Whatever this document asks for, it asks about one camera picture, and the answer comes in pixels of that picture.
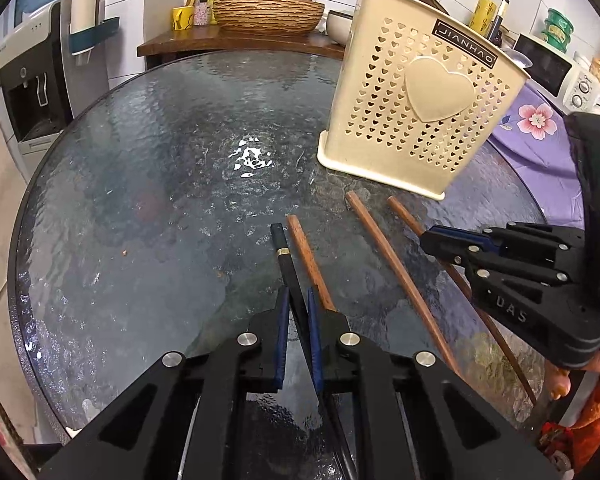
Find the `black chopstick gold band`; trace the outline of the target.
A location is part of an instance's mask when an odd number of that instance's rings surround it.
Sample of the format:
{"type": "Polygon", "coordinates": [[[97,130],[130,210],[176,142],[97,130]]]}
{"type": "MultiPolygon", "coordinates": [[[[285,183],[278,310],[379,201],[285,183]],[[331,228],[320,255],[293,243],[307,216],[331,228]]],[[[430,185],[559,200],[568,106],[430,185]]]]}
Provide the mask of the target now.
{"type": "Polygon", "coordinates": [[[320,406],[325,432],[332,444],[342,478],[348,480],[356,479],[358,478],[358,472],[356,471],[346,434],[340,422],[335,401],[331,396],[325,396],[324,393],[318,390],[316,385],[318,374],[315,370],[312,356],[309,312],[301,292],[298,275],[294,268],[294,262],[292,261],[283,225],[281,223],[272,223],[270,229],[280,274],[282,274],[283,282],[289,289],[290,308],[294,316],[294,324],[296,324],[303,355],[306,359],[306,365],[308,366],[313,382],[313,389],[317,396],[318,405],[320,406]]]}

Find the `purple floral cloth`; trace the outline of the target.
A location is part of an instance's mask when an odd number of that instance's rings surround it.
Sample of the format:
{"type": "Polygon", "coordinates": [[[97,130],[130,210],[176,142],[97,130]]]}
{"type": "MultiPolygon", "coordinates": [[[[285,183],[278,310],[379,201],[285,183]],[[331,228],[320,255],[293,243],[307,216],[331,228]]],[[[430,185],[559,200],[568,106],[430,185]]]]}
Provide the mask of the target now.
{"type": "Polygon", "coordinates": [[[523,86],[489,142],[514,168],[549,224],[584,227],[581,187],[564,118],[542,94],[523,86]]]}

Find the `cream plastic utensil holder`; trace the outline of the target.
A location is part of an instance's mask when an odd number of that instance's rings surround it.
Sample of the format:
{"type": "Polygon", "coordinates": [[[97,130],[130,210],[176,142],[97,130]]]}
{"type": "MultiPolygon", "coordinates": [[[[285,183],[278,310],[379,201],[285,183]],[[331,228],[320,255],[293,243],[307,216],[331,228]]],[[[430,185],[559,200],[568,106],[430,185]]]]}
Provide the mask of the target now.
{"type": "Polygon", "coordinates": [[[443,200],[528,78],[426,3],[358,0],[317,159],[443,200]]]}

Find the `white microwave oven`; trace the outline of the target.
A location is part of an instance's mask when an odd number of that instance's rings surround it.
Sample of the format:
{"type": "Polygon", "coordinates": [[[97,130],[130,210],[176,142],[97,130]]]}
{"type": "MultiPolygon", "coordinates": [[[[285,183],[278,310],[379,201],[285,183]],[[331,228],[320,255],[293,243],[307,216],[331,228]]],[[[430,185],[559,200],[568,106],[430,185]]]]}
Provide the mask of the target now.
{"type": "Polygon", "coordinates": [[[526,72],[535,88],[560,112],[593,113],[600,82],[575,60],[530,35],[520,34],[514,50],[531,62],[526,72]]]}

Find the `green stacked bowls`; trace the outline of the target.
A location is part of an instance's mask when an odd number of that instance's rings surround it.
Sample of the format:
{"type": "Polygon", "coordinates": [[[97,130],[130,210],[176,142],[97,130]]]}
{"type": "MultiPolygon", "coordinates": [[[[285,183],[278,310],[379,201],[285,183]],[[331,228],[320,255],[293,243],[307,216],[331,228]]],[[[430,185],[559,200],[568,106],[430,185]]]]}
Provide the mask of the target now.
{"type": "Polygon", "coordinates": [[[574,31],[573,24],[555,9],[547,11],[541,38],[562,53],[567,52],[574,31]]]}

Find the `yellow roll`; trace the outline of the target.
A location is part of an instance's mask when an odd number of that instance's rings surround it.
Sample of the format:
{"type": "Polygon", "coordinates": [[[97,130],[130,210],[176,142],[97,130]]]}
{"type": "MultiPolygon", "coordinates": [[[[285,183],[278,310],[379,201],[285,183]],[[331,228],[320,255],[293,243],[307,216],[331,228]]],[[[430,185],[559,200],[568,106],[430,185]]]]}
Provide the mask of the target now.
{"type": "Polygon", "coordinates": [[[471,15],[469,28],[480,36],[485,37],[491,27],[498,6],[492,0],[478,0],[474,13],[471,15]]]}

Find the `wooden side table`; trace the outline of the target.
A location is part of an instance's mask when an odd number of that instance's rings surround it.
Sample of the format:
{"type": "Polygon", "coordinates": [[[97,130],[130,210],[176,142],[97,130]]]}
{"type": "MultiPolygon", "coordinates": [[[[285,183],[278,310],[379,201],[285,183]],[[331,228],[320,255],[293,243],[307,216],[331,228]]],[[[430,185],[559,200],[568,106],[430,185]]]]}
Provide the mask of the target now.
{"type": "Polygon", "coordinates": [[[256,34],[222,29],[218,25],[165,32],[136,48],[147,68],[155,68],[196,53],[234,50],[289,51],[343,59],[344,47],[320,32],[291,35],[281,32],[256,34]]]}

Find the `woven brown basin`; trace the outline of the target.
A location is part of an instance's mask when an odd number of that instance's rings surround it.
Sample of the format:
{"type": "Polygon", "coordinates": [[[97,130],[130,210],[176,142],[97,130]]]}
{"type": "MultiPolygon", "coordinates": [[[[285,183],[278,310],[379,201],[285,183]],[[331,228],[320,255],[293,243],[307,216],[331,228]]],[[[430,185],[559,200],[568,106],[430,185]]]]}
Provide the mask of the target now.
{"type": "Polygon", "coordinates": [[[307,35],[325,11],[311,0],[214,0],[212,14],[221,28],[253,34],[307,35]]]}

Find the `yellow cup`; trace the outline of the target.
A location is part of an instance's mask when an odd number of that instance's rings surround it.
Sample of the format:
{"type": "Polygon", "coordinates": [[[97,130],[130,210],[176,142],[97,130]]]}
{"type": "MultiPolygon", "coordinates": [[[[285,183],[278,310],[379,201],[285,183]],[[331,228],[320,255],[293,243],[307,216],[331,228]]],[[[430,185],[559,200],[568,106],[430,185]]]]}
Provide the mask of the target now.
{"type": "Polygon", "coordinates": [[[174,32],[189,30],[195,25],[195,8],[193,6],[177,6],[171,11],[171,28],[174,32]]]}

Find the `white water dispenser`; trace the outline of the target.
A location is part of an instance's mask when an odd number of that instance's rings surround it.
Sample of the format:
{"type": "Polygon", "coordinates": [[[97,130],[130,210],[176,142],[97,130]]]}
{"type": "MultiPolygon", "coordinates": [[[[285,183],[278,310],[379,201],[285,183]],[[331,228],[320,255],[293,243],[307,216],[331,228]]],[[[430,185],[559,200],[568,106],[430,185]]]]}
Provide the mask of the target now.
{"type": "Polygon", "coordinates": [[[24,180],[73,120],[65,60],[70,0],[43,6],[0,45],[0,128],[24,180]]]}

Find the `paper cup holder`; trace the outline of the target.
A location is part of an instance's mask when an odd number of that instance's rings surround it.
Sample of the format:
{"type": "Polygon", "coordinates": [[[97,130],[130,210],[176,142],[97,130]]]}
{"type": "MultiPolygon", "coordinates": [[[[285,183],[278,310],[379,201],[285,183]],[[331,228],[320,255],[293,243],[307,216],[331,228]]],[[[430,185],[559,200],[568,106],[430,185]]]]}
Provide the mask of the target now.
{"type": "Polygon", "coordinates": [[[69,49],[77,66],[119,30],[120,18],[105,18],[105,0],[71,0],[69,49]]]}

